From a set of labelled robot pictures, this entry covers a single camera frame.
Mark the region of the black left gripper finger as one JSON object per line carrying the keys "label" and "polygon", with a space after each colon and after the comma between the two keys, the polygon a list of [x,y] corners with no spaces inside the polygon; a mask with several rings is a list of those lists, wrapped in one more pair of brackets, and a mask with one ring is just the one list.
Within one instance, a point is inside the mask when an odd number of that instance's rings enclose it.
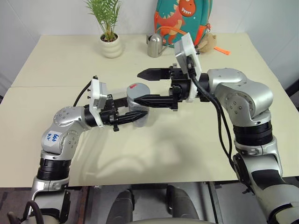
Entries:
{"label": "black left gripper finger", "polygon": [[131,122],[135,122],[138,119],[143,118],[148,114],[147,111],[133,111],[133,112],[127,112],[123,115],[117,116],[116,123],[118,125],[123,125]]}
{"label": "black left gripper finger", "polygon": [[128,107],[127,98],[114,99],[115,108]]}

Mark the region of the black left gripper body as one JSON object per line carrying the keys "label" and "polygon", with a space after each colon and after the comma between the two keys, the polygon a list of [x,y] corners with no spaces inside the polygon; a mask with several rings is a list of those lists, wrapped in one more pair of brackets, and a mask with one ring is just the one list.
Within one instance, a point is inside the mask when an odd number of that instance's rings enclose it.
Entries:
{"label": "black left gripper body", "polygon": [[103,109],[101,109],[100,117],[104,125],[113,126],[113,131],[119,131],[118,127],[118,108],[114,102],[113,96],[109,94]]}

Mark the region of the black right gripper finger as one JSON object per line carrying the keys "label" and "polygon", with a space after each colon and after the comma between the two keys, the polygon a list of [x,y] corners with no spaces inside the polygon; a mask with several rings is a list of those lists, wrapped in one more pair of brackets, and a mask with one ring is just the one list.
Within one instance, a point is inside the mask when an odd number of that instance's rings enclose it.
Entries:
{"label": "black right gripper finger", "polygon": [[151,108],[172,108],[174,100],[172,96],[160,96],[158,94],[147,94],[134,99],[135,103]]}
{"label": "black right gripper finger", "polygon": [[147,81],[159,81],[161,79],[170,79],[170,68],[148,68],[137,74],[138,78]]}

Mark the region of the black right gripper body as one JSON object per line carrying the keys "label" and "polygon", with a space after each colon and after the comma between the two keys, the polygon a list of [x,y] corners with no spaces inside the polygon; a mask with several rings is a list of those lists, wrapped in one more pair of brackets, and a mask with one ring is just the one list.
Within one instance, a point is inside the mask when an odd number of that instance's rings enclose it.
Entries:
{"label": "black right gripper body", "polygon": [[172,97],[171,109],[178,110],[178,103],[189,97],[191,80],[187,74],[184,74],[180,68],[176,66],[169,67],[169,75],[171,79],[171,87],[169,88],[169,96]]}

